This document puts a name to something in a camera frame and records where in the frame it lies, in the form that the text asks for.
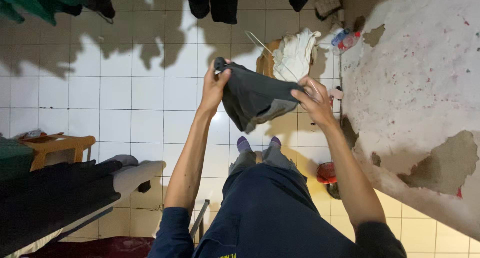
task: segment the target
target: peeling wall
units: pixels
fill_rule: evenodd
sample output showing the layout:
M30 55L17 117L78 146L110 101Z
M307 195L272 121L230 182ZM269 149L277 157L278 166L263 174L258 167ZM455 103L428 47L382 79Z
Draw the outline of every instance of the peeling wall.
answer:
M343 114L359 133L355 156L377 189L480 240L478 161L465 177L463 198L408 187L397 176L409 175L432 149L462 130L480 145L480 0L343 4L347 26L363 16L362 32L375 33L341 60ZM375 29L382 25L379 34ZM373 152L379 167L372 163Z

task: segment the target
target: water bottle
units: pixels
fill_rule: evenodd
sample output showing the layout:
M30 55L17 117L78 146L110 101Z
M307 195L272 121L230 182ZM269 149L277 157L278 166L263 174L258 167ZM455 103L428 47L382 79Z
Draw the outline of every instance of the water bottle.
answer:
M344 29L332 39L332 45L337 46L348 34L350 29Z
M336 46L333 47L333 54L340 55L344 53L346 50L355 46L355 44L357 44L359 39L360 39L360 32L354 32L354 33L348 34L342 41L340 41Z

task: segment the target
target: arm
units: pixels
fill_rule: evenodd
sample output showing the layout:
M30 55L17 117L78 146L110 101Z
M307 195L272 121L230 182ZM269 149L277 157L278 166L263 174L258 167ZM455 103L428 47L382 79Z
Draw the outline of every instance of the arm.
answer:
M353 227L357 229L359 224L367 221L386 223L380 200L353 157L333 116L327 89L310 77L302 78L300 85L308 95L298 90L292 90L292 95L327 137L342 202Z
M213 64L212 61L205 74L202 100L165 195L165 208L183 207L188 210L190 216L200 186L208 127L222 100L223 87L231 75L231 70L215 75Z

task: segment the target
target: shirt sleeve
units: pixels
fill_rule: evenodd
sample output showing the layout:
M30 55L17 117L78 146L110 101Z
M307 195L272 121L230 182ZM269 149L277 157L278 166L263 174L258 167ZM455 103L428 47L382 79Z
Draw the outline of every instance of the shirt sleeve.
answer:
M407 258L402 243L395 238L387 224L365 222L357 227L356 243L368 257Z
M178 257L190 258L193 251L193 240L188 226L190 216L183 207L167 207L163 210L160 230L157 232L148 258Z

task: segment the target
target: foot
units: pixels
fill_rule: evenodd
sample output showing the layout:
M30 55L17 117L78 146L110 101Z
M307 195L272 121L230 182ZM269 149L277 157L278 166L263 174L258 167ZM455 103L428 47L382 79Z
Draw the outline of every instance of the foot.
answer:
M237 149L239 152L245 150L251 151L250 144L248 143L247 138L242 136L237 140Z
M273 147L276 147L276 148L280 149L282 147L282 143L280 143L280 140L276 136L273 136L273 138L270 141L270 144L268 146L269 147L273 146Z

